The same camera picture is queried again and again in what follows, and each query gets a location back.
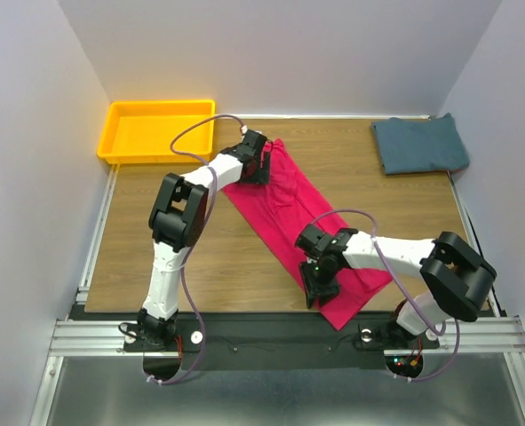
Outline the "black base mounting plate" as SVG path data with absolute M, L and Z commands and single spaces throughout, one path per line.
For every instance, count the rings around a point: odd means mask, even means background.
M 53 346 L 67 355 L 141 356 L 147 374 L 166 378 L 188 370 L 404 369 L 422 361 L 421 351 L 438 348 L 424 336 L 392 342 L 391 319 L 365 312 L 337 331 L 318 313 L 205 313 L 201 330 L 193 314 L 181 313 L 174 341 L 159 347 L 129 335 L 134 319 L 99 315 L 60 323 Z

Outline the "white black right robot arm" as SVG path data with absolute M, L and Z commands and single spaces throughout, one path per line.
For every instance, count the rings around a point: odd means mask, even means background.
M 495 269 L 452 232 L 432 240 L 402 240 L 354 228 L 329 234 L 307 225 L 295 245 L 306 255 L 299 270 L 307 306 L 329 305 L 339 297 L 344 270 L 379 269 L 393 279 L 401 274 L 422 279 L 427 291 L 406 295 L 386 325 L 386 337 L 397 346 L 408 345 L 426 330 L 441 335 L 448 319 L 476 321 L 497 277 Z

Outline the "yellow plastic tray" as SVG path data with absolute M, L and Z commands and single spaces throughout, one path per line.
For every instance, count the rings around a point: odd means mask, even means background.
M 183 130 L 215 114 L 211 99 L 130 100 L 110 104 L 97 156 L 110 165 L 195 163 L 170 149 Z

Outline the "aluminium frame rails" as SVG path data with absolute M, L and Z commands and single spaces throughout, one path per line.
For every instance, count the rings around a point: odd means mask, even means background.
M 50 425 L 525 425 L 525 327 L 519 318 L 449 321 L 425 343 L 424 373 L 395 376 L 397 350 L 373 347 L 373 328 L 403 293 L 390 285 L 343 328 L 306 307 L 302 289 L 219 193 L 186 265 L 190 295 L 178 330 L 203 342 L 129 349 L 120 332 L 143 304 L 152 271 L 150 211 L 166 174 L 185 165 L 123 165 L 107 190 L 106 222 L 74 306 L 53 330 L 60 358 Z M 145 361 L 177 361 L 160 385 Z

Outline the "pink t shirt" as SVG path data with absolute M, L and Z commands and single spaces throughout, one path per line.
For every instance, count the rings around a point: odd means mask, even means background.
M 302 287 L 298 266 L 306 256 L 294 243 L 306 225 L 332 207 L 307 179 L 280 139 L 273 143 L 270 154 L 267 185 L 237 183 L 226 186 L 223 192 Z M 388 272 L 377 269 L 344 269 L 337 280 L 341 287 L 339 295 L 318 310 L 339 331 L 392 278 Z

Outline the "folded teal t shirt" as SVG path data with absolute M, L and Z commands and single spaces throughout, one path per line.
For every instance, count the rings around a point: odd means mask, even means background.
M 372 123 L 372 130 L 387 175 L 455 172 L 470 164 L 451 114 L 420 122 L 393 117 Z

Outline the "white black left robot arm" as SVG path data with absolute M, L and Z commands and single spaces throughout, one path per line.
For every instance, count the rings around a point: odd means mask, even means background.
M 175 341 L 181 270 L 208 221 L 208 203 L 218 190 L 234 183 L 269 183 L 268 139 L 255 130 L 244 128 L 242 133 L 239 144 L 192 172 L 167 174 L 160 185 L 148 219 L 154 245 L 149 289 L 137 326 L 129 333 L 157 350 Z

